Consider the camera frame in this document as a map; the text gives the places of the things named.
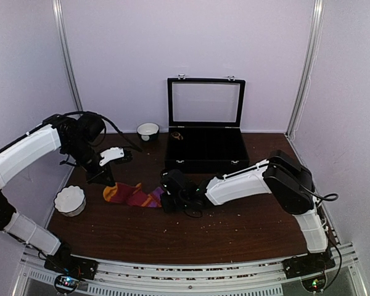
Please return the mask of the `purple orange striped sock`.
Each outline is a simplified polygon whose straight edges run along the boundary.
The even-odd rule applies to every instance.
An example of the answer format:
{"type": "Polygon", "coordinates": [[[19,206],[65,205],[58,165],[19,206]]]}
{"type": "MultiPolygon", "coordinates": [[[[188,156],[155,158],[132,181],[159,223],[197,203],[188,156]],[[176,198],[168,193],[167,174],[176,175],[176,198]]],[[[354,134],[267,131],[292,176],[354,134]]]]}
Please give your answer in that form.
{"type": "Polygon", "coordinates": [[[161,208],[160,196],[164,193],[161,187],[157,187],[154,191],[146,194],[141,189],[137,189],[127,199],[126,204],[135,207],[147,207],[147,208],[161,208]]]}

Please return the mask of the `maroon orange-toed sock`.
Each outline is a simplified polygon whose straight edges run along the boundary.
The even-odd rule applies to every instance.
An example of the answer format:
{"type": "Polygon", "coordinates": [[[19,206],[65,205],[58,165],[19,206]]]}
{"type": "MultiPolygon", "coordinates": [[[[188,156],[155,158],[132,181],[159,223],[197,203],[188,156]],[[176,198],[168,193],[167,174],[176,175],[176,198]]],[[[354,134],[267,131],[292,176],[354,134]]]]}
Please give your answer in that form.
{"type": "Polygon", "coordinates": [[[115,204],[138,205],[137,194],[142,184],[130,186],[124,183],[115,183],[114,187],[107,186],[103,191],[103,198],[106,202],[115,204]]]}

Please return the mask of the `black tan argyle sock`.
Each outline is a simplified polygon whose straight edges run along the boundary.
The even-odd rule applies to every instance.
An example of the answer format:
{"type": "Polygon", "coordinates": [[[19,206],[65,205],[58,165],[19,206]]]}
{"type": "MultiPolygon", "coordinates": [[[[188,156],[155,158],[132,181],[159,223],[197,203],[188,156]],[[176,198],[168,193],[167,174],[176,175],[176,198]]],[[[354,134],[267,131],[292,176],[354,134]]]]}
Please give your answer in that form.
{"type": "Polygon", "coordinates": [[[182,141],[184,139],[183,135],[177,131],[170,133],[170,139],[175,141],[182,141]]]}

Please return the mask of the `black display case glass lid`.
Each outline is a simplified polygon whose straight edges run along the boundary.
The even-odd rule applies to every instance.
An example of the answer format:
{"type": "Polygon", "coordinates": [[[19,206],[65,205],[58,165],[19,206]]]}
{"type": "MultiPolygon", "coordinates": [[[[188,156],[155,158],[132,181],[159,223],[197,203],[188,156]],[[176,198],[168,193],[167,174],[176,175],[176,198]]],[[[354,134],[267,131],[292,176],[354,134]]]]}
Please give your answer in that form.
{"type": "Polygon", "coordinates": [[[233,77],[167,79],[167,170],[229,173],[248,167],[240,129],[245,85],[233,77]],[[184,139],[170,139],[174,131],[184,139]]]}

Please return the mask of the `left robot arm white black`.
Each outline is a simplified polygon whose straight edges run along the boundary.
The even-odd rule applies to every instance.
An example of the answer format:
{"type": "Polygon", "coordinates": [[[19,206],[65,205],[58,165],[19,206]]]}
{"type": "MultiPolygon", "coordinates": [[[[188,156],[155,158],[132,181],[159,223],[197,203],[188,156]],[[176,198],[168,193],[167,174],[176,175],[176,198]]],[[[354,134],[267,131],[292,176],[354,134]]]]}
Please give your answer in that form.
{"type": "Polygon", "coordinates": [[[72,157],[86,171],[87,182],[113,186],[109,163],[124,157],[122,148],[97,153],[92,142],[104,129],[101,117],[92,112],[75,119],[53,115],[42,124],[0,150],[0,231],[33,246],[64,274],[76,269],[70,247],[57,236],[21,214],[11,205],[2,189],[18,173],[46,154],[59,150],[72,157]]]}

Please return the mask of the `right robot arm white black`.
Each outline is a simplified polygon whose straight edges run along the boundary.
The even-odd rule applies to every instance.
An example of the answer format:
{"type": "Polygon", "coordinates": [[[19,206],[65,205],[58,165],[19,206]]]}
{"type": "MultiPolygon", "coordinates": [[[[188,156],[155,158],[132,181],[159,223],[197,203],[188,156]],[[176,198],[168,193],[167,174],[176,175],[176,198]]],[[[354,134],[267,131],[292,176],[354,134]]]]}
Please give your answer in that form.
{"type": "Polygon", "coordinates": [[[248,168],[216,175],[200,184],[180,170],[166,171],[160,184],[163,186],[160,200],[166,213],[188,209],[201,212],[244,197],[271,194],[300,226],[308,250],[303,263],[306,270],[314,273],[327,263],[328,227],[320,206],[339,196],[316,193],[311,171],[282,150],[248,168]]]}

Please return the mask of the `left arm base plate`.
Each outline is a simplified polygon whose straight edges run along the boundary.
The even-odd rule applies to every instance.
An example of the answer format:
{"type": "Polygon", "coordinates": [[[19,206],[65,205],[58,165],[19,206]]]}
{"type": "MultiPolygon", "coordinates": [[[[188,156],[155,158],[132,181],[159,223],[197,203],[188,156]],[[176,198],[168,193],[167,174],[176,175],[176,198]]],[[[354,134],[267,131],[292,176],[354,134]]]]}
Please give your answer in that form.
{"type": "Polygon", "coordinates": [[[81,280],[93,280],[97,267],[96,260],[74,256],[69,249],[59,250],[55,255],[47,255],[44,263],[45,269],[81,280]]]}

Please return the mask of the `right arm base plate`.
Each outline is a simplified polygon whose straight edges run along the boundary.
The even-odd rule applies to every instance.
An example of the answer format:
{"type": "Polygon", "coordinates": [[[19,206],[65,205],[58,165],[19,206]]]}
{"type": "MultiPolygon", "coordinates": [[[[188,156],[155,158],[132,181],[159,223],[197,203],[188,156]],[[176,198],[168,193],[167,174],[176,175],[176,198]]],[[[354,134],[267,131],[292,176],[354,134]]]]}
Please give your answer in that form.
{"type": "Polygon", "coordinates": [[[287,279],[307,276],[335,267],[335,260],[330,249],[321,253],[307,253],[293,256],[282,261],[282,267],[287,279]]]}

